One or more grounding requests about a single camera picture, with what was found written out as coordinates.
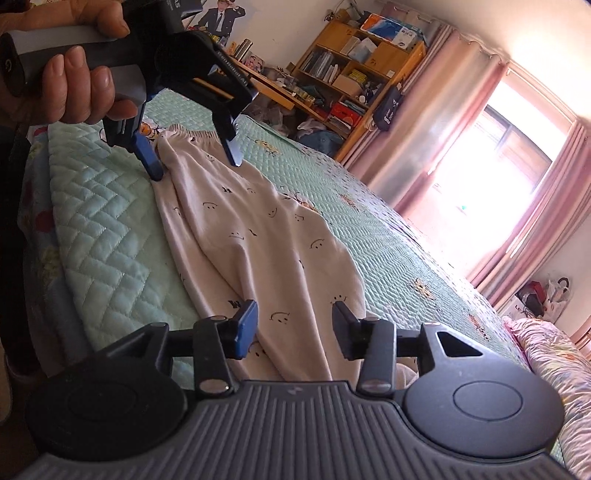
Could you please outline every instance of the red box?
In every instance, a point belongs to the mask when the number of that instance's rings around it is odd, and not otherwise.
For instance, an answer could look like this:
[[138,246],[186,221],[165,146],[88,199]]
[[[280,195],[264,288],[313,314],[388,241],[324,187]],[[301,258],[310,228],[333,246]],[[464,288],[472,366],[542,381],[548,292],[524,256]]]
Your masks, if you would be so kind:
[[359,121],[362,119],[361,115],[340,102],[333,105],[330,114],[334,115],[336,118],[342,120],[346,124],[351,125],[352,127],[356,127]]

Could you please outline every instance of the quilted bedspread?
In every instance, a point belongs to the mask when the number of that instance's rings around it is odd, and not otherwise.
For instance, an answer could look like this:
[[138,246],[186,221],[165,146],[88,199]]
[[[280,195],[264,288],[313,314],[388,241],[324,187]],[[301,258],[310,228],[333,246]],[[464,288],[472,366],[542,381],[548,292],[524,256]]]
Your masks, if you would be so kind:
[[[181,123],[212,130],[205,108],[170,91],[148,104],[148,136]],[[436,262],[382,200],[323,154],[242,116],[245,158],[280,191],[314,206],[347,245],[371,312],[401,328],[442,322],[525,365],[502,320],[463,278]],[[174,266],[139,161],[100,126],[49,128],[51,195],[61,260],[86,334],[99,349],[151,322],[190,328],[197,315]],[[188,363],[177,364],[188,379]]]

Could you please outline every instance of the bed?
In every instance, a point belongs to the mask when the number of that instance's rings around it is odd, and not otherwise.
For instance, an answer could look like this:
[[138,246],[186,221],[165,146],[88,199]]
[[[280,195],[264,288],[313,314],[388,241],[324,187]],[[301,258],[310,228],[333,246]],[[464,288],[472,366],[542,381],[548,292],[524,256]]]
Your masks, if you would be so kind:
[[[165,90],[145,111],[144,133],[181,123],[213,130],[210,112]],[[528,368],[488,302],[381,199],[332,159],[238,119],[245,158],[277,187],[317,209],[349,248],[368,309],[400,328],[442,322]],[[48,374],[151,322],[190,328],[198,319],[167,245],[150,181],[139,161],[101,140],[100,125],[36,131],[20,225],[31,336]],[[190,385],[190,359],[174,376]]]

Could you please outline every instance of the metal screw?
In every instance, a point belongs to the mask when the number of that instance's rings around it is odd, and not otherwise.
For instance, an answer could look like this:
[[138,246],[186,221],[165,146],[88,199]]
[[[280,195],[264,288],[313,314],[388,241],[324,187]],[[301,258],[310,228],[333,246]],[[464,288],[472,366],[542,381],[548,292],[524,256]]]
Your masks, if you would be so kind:
[[369,380],[364,381],[361,383],[361,389],[364,392],[373,394],[373,395],[381,395],[384,394],[392,388],[392,384],[388,383],[384,380],[380,380],[378,378],[370,378]]
[[199,384],[199,390],[204,393],[209,393],[210,395],[221,395],[229,389],[230,385],[218,378],[209,378],[208,380],[203,380]]

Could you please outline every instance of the gripper handle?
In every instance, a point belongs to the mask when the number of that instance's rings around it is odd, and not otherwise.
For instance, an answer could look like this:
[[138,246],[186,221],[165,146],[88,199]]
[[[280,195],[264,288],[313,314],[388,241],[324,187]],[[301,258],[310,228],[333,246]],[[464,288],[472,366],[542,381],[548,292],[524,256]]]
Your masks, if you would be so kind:
[[135,35],[107,38],[86,25],[12,30],[3,34],[0,69],[8,91],[15,97],[39,93],[47,62],[76,45],[84,48],[91,70],[99,66],[111,67],[117,100],[128,98],[138,106],[145,102],[145,81],[137,66],[142,60],[142,49]]

